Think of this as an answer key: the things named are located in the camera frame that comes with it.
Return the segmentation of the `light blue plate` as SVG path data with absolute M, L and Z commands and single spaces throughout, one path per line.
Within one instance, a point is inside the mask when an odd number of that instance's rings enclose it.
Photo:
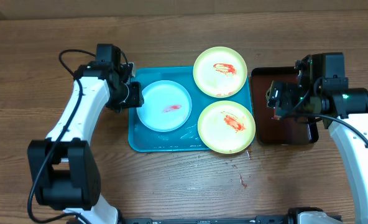
M 137 109 L 137 115 L 140 121 L 153 131 L 176 130 L 190 117 L 191 96 L 177 82 L 153 82 L 142 90 L 142 95 L 144 104 Z

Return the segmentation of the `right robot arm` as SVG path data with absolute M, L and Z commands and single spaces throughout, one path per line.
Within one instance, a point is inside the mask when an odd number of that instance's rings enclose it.
M 272 81 L 267 106 L 279 120 L 323 122 L 343 160 L 355 222 L 368 223 L 368 91 L 349 87 L 341 52 L 307 55 L 294 69 L 298 82 Z

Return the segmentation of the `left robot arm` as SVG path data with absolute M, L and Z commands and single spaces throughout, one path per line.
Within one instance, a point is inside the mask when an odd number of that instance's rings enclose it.
M 101 195 L 101 176 L 90 149 L 103 108 L 120 113 L 144 104 L 141 84 L 132 81 L 134 64 L 113 44 L 98 44 L 93 60 L 80 65 L 73 77 L 71 97 L 55 127 L 27 149 L 32 186 L 27 213 L 36 223 L 32 202 L 62 214 L 50 223 L 72 217 L 71 223 L 123 223 L 119 210 Z

